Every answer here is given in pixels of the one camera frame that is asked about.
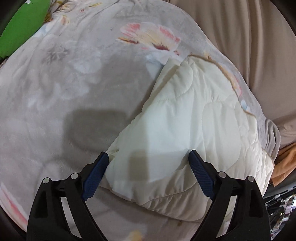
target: orange fabric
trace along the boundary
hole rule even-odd
[[[275,164],[271,175],[274,187],[280,184],[296,168],[296,143],[281,149]]]

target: brown fabric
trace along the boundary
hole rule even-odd
[[[271,175],[274,187],[280,184],[296,168],[296,143],[279,151]]]
[[[238,68],[274,121],[281,146],[296,140],[296,37],[269,0],[167,0],[187,12]]]

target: green board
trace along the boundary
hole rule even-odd
[[[12,17],[0,36],[0,57],[16,51],[43,24],[50,0],[30,0],[24,3]]]

